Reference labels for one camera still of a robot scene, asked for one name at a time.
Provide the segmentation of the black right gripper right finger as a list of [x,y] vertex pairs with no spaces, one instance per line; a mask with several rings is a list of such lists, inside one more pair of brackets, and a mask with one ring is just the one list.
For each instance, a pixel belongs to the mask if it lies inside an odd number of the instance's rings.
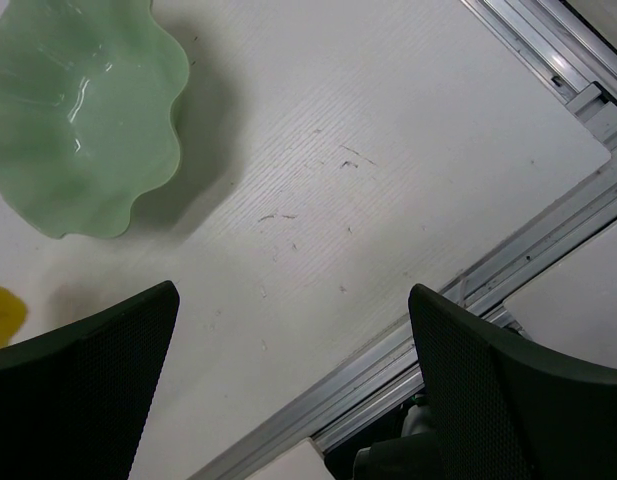
[[422,284],[409,295],[448,479],[617,479],[617,369],[489,323]]

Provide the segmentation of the yellow fake pear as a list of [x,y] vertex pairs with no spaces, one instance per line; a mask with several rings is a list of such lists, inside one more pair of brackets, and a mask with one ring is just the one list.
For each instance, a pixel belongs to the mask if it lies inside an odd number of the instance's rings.
[[27,315],[26,304],[11,291],[0,286],[0,349],[9,345]]

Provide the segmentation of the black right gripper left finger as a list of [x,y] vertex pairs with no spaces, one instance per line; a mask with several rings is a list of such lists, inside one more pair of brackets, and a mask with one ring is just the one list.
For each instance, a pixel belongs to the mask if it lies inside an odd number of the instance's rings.
[[126,479],[174,331],[164,281],[0,349],[0,479]]

